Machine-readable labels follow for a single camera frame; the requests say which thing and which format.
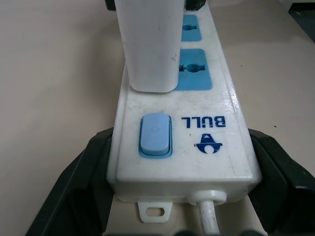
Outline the dark grey background object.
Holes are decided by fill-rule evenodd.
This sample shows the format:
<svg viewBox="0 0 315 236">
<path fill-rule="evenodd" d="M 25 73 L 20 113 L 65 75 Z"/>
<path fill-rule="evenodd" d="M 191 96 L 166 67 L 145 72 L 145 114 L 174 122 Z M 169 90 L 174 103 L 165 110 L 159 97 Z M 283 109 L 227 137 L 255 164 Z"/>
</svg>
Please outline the dark grey background object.
<svg viewBox="0 0 315 236">
<path fill-rule="evenodd" d="M 288 12 L 315 43 L 315 0 L 294 0 Z"/>
</svg>

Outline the white charger block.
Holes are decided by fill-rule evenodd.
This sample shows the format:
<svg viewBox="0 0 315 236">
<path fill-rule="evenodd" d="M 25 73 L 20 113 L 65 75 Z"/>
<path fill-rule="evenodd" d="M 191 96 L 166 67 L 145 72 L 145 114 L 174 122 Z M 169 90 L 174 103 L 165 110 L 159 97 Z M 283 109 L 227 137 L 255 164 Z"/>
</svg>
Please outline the white charger block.
<svg viewBox="0 0 315 236">
<path fill-rule="evenodd" d="M 115 0 L 129 84 L 169 92 L 178 84 L 185 0 Z"/>
</svg>

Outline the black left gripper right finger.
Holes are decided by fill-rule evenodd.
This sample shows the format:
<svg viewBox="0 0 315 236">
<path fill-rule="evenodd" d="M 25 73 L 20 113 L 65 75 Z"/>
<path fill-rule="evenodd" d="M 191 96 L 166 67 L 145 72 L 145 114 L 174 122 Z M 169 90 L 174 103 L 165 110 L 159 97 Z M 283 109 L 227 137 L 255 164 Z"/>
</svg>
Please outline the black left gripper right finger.
<svg viewBox="0 0 315 236">
<path fill-rule="evenodd" d="M 249 198 L 263 229 L 271 236 L 315 236 L 315 177 L 273 137 L 249 133 L 262 174 Z"/>
</svg>

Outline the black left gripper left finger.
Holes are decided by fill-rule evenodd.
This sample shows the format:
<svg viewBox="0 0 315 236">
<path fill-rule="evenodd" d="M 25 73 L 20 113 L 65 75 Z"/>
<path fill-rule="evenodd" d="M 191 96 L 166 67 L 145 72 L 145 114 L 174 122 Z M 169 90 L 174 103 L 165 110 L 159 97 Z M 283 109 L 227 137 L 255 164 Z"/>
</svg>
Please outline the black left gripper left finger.
<svg viewBox="0 0 315 236">
<path fill-rule="evenodd" d="M 25 236 L 102 236 L 114 193 L 106 180 L 113 131 L 98 132 L 61 173 Z"/>
</svg>

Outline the white power strip blue sockets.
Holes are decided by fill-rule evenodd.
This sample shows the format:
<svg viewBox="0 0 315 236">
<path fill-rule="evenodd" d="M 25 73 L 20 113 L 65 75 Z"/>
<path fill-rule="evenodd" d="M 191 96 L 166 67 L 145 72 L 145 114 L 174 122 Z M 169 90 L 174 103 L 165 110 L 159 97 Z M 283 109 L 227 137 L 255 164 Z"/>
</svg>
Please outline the white power strip blue sockets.
<svg viewBox="0 0 315 236">
<path fill-rule="evenodd" d="M 168 221 L 174 203 L 238 201 L 261 181 L 207 3 L 184 8 L 172 91 L 134 90 L 125 63 L 106 179 L 145 223 Z"/>
</svg>

